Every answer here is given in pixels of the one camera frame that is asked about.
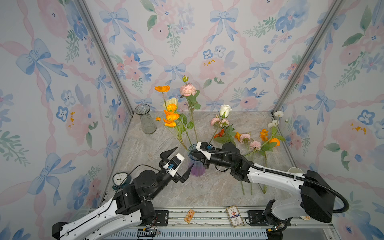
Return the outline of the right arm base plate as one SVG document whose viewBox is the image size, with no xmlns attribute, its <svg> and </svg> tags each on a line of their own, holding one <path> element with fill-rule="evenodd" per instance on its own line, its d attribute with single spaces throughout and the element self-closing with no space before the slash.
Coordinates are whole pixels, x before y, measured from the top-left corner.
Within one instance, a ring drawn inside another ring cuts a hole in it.
<svg viewBox="0 0 384 240">
<path fill-rule="evenodd" d="M 279 220 L 272 214 L 265 216 L 262 210 L 248 210 L 246 222 L 252 227 L 284 227 L 290 226 L 292 218 Z"/>
</svg>

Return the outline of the white rose bud stem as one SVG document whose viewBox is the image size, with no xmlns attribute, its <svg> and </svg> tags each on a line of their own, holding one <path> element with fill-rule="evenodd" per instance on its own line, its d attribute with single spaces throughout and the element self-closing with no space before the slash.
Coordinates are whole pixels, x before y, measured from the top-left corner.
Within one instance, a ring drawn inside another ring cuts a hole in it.
<svg viewBox="0 0 384 240">
<path fill-rule="evenodd" d="M 209 143 L 211 143 L 215 138 L 214 136 L 218 134 L 221 129 L 227 129 L 229 124 L 229 121 L 227 118 L 229 117 L 230 113 L 232 111 L 232 108 L 229 105 L 222 105 L 219 114 L 216 115 L 212 120 L 211 120 L 211 126 L 215 127 L 215 132 L 213 136 L 211 137 Z"/>
</svg>

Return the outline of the blue purple glass vase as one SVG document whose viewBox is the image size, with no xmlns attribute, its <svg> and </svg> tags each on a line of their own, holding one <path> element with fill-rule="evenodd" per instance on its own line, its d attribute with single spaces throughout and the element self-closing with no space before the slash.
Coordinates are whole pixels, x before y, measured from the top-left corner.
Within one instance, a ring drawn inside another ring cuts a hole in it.
<svg viewBox="0 0 384 240">
<path fill-rule="evenodd" d="M 194 177 L 201 177 L 205 174 L 206 169 L 204 168 L 203 164 L 194 156 L 191 155 L 192 150 L 196 150 L 197 144 L 192 144 L 189 147 L 188 156 L 190 158 L 189 167 L 191 168 L 191 175 Z"/>
</svg>

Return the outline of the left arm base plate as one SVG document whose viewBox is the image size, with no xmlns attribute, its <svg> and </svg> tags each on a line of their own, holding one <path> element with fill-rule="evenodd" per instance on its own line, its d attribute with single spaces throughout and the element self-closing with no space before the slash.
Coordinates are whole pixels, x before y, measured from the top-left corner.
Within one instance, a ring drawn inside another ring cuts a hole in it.
<svg viewBox="0 0 384 240">
<path fill-rule="evenodd" d="M 170 212 L 168 210 L 155 210 L 154 214 L 142 222 L 142 225 L 167 227 L 169 222 L 169 213 Z"/>
</svg>

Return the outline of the pink rose stem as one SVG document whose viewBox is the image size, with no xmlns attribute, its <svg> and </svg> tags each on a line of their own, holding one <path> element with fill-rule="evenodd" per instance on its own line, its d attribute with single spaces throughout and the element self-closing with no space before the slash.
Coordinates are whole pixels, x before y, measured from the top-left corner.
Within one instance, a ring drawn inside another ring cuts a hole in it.
<svg viewBox="0 0 384 240">
<path fill-rule="evenodd" d="M 180 93 L 182 98 L 186 98 L 188 104 L 188 110 L 191 117 L 191 122 L 194 124 L 192 129 L 194 130 L 196 140 L 198 141 L 198 134 L 195 124 L 194 111 L 199 110 L 201 105 L 199 104 L 197 97 L 200 94 L 200 91 L 196 89 L 196 87 L 190 83 L 189 77 L 184 75 L 182 77 L 182 81 L 184 85 L 180 88 Z"/>
</svg>

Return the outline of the yellow rose stem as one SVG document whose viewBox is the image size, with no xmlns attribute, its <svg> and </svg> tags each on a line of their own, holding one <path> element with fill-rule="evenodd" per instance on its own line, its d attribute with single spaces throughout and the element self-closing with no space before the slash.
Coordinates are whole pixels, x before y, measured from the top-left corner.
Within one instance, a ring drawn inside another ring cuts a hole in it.
<svg viewBox="0 0 384 240">
<path fill-rule="evenodd" d="M 188 133 L 187 117 L 179 111 L 179 102 L 176 98 L 166 99 L 163 95 L 163 101 L 164 125 L 188 152 L 192 141 Z"/>
</svg>

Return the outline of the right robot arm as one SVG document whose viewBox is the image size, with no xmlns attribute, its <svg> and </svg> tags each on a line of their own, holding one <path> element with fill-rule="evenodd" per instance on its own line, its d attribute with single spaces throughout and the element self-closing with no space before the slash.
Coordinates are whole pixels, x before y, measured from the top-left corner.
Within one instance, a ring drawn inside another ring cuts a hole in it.
<svg viewBox="0 0 384 240">
<path fill-rule="evenodd" d="M 345 213 L 350 204 L 340 193 L 332 189 L 314 171 L 305 174 L 283 172 L 249 161 L 241 155 L 233 143 L 216 149 L 207 142 L 199 142 L 191 155 L 208 169 L 210 165 L 230 169 L 240 182 L 263 184 L 288 192 L 292 198 L 283 201 L 270 200 L 262 213 L 262 223 L 271 232 L 282 232 L 292 218 L 310 217 L 321 223 L 330 223 L 334 214 Z"/>
</svg>

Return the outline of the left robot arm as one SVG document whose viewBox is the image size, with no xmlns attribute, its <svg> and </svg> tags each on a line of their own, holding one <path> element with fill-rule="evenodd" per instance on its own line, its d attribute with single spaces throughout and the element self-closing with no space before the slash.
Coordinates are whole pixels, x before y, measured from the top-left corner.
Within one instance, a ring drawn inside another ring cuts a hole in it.
<svg viewBox="0 0 384 240">
<path fill-rule="evenodd" d="M 152 200 L 170 183 L 184 183 L 192 167 L 178 174 L 184 163 L 176 148 L 160 154 L 159 169 L 144 170 L 129 184 L 118 187 L 104 205 L 71 223 L 57 222 L 52 226 L 56 240 L 102 240 L 123 229 L 149 226 L 157 219 Z"/>
</svg>

